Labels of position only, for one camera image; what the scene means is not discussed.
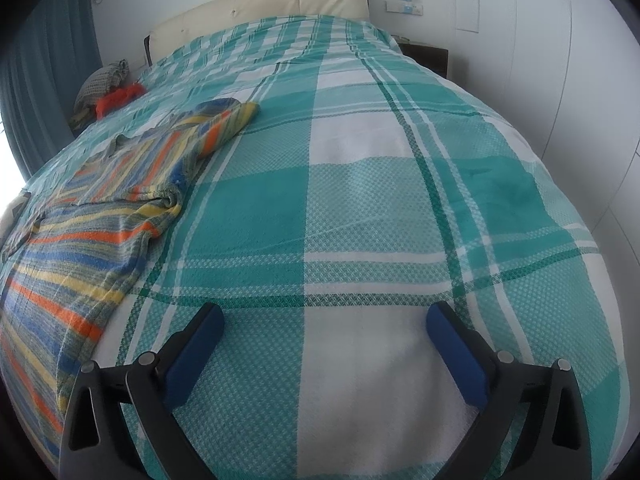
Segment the teal white plaid bedspread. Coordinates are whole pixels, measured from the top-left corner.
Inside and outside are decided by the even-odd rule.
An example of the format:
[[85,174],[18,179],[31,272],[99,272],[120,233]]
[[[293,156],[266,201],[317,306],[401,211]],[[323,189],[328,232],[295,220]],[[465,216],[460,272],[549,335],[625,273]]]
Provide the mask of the teal white plaid bedspread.
[[115,136],[216,99],[258,105],[201,164],[90,356],[128,363],[219,304],[224,336],[176,413],[217,477],[435,477],[475,417],[426,333],[439,300],[491,348],[567,359],[593,477],[613,468],[629,393],[608,271],[498,113],[332,16],[195,39],[141,82],[28,181],[16,226]]

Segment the striped multicolour knit garment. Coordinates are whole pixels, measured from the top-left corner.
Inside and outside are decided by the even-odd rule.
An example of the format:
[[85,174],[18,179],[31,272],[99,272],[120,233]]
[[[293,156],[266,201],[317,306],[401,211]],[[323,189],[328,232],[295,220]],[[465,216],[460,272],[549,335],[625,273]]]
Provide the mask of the striped multicolour knit garment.
[[29,442],[60,458],[79,367],[182,211],[201,164],[258,114],[216,99],[89,157],[3,247],[1,374]]

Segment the white wall switch panel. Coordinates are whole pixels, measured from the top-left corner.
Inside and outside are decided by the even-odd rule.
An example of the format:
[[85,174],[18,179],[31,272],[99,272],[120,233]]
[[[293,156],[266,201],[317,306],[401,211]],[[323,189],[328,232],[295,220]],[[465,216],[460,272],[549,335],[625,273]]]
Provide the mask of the white wall switch panel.
[[420,2],[414,0],[386,0],[385,11],[387,13],[422,16],[423,6]]

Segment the orange red cloth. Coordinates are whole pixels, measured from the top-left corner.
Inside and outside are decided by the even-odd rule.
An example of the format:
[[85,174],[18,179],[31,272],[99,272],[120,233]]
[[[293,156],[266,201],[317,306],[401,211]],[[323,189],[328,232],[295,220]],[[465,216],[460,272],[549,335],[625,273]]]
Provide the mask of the orange red cloth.
[[146,90],[142,84],[135,82],[129,86],[117,88],[107,93],[96,102],[96,119],[101,120],[115,110],[120,110],[122,107],[140,98],[140,96],[143,96],[145,92]]

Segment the cream padded headboard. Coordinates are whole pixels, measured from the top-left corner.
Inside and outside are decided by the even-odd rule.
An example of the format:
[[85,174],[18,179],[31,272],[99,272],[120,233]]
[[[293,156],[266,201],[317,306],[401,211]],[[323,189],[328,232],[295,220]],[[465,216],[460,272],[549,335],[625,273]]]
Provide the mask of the cream padded headboard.
[[195,38],[262,18],[290,15],[367,21],[369,0],[212,0],[155,26],[143,40],[146,64],[157,63]]

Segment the white wardrobe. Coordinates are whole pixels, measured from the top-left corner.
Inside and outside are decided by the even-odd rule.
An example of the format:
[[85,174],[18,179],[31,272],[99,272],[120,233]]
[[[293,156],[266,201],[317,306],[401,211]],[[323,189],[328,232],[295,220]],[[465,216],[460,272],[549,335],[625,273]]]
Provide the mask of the white wardrobe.
[[454,0],[452,79],[525,136],[593,232],[639,248],[639,17],[627,0]]

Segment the dark wooden nightstand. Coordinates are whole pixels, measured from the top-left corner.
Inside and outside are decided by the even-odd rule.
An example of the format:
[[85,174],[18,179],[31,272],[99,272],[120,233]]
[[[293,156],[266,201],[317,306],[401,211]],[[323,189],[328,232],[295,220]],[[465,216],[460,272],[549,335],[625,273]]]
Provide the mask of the dark wooden nightstand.
[[448,77],[449,51],[447,49],[421,44],[403,36],[395,36],[394,39],[403,55],[412,58],[413,61],[441,77]]

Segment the blue curtain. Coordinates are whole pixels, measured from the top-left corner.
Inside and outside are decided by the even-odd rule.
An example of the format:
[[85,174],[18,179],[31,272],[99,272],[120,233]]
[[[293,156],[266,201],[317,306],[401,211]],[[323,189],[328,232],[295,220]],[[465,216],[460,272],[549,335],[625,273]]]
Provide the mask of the blue curtain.
[[85,80],[102,66],[91,0],[40,0],[1,52],[1,119],[24,179],[75,135]]

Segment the grey striped pillow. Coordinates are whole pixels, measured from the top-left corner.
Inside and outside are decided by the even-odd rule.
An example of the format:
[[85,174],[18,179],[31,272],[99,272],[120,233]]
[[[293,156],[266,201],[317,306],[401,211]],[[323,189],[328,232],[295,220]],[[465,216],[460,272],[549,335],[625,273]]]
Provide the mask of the grey striped pillow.
[[129,75],[126,58],[107,64],[92,73],[82,84],[76,96],[73,115],[68,125],[73,133],[81,132],[96,121],[96,106],[99,99],[120,87]]

